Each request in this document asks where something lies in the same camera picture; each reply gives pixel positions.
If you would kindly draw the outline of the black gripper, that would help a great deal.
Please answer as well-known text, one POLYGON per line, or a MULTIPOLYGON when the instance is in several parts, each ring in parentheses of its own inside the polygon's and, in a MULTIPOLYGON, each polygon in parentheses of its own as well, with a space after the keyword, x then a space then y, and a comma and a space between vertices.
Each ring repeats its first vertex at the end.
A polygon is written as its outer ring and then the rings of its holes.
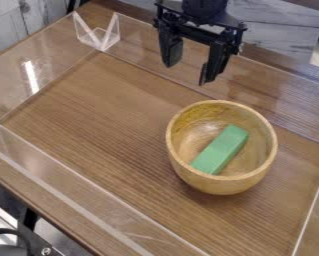
POLYGON ((182 59, 183 37, 210 45, 199 85, 212 82, 224 71, 230 52, 239 52, 247 30, 244 22, 227 13, 227 4, 228 0, 155 0, 154 26, 166 67, 176 65, 182 59))

